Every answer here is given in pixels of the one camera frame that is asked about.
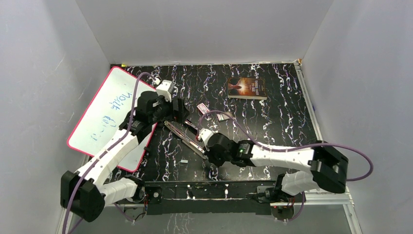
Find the black stapler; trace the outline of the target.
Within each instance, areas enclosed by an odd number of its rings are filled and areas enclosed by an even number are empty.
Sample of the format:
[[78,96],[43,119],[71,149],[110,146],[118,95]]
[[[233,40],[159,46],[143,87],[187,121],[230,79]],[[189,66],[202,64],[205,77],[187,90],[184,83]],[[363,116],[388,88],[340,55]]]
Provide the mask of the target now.
[[[163,124],[172,132],[174,133],[178,138],[181,139],[181,141],[188,146],[195,154],[200,156],[202,159],[207,160],[207,156],[205,154],[204,148],[200,146],[198,143],[195,142],[195,140],[191,139],[186,133],[181,131],[179,128],[177,128],[173,123],[170,121],[164,121]],[[193,134],[197,133],[197,126],[191,122],[188,118],[186,118],[183,122],[182,125],[187,128],[188,131],[190,131]]]

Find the cardboard staple tray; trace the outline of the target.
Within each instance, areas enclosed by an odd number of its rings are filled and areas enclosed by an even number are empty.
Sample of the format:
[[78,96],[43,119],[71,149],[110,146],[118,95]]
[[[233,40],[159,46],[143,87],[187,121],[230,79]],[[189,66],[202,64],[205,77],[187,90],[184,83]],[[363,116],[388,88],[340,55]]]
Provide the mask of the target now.
[[217,114],[217,119],[219,122],[229,120],[233,117],[231,112],[223,112]]

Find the small red staple box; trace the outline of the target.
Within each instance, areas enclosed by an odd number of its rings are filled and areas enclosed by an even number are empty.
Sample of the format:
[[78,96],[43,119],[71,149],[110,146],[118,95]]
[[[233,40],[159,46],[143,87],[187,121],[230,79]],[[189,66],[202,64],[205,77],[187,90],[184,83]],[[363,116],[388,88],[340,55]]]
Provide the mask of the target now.
[[198,104],[197,109],[202,113],[202,115],[210,112],[209,108],[204,103]]

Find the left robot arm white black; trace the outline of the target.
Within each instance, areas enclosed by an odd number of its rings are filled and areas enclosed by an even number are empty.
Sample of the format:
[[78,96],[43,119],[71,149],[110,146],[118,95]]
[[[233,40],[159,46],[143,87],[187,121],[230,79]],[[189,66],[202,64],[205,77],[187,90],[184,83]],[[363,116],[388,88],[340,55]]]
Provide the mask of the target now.
[[66,171],[60,179],[60,204],[87,222],[98,218],[105,206],[129,198],[139,203],[145,189],[129,177],[105,184],[109,174],[132,150],[152,133],[153,125],[164,122],[184,123],[189,116],[182,98],[168,100],[166,95],[145,91],[132,102],[124,121],[109,142],[92,160],[75,172]]

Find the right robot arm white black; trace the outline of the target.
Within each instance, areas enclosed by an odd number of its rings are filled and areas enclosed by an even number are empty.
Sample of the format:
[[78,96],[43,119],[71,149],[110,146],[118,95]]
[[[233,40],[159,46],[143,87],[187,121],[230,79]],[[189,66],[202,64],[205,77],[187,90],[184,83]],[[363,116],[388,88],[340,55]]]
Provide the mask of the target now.
[[230,162],[239,167],[276,166],[294,169],[295,173],[277,178],[274,195],[281,202],[311,189],[323,189],[335,194],[346,191],[348,158],[328,143],[294,148],[271,146],[252,140],[235,142],[207,129],[203,129],[197,139],[204,144],[209,162],[217,167]]

